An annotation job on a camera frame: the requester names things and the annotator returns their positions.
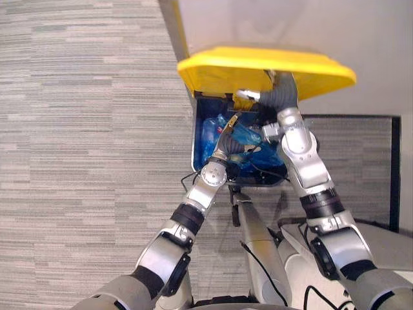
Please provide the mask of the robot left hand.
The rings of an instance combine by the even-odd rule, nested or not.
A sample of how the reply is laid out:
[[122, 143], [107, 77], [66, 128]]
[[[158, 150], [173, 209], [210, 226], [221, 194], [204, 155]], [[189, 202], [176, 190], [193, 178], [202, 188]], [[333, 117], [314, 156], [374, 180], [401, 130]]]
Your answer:
[[260, 135], [253, 131], [251, 134], [245, 134], [246, 137], [251, 136], [250, 143], [240, 142], [237, 138], [233, 137], [234, 131], [236, 131], [238, 127], [241, 126], [241, 128], [244, 128], [244, 125], [238, 125], [242, 115], [242, 112], [236, 112], [225, 123], [210, 157], [210, 161], [222, 161], [227, 163], [230, 161], [231, 155], [248, 152], [249, 150], [254, 151], [255, 148], [258, 148], [262, 144]]

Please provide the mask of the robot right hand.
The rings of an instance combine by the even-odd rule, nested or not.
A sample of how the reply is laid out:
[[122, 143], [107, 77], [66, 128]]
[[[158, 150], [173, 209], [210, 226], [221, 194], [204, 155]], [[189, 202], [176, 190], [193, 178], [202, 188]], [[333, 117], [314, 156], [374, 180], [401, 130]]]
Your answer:
[[236, 91], [236, 96], [247, 99], [262, 106], [270, 107], [276, 112], [297, 108], [298, 93], [294, 76], [290, 72], [282, 72], [277, 75], [277, 83], [272, 90], [258, 92], [241, 89]]

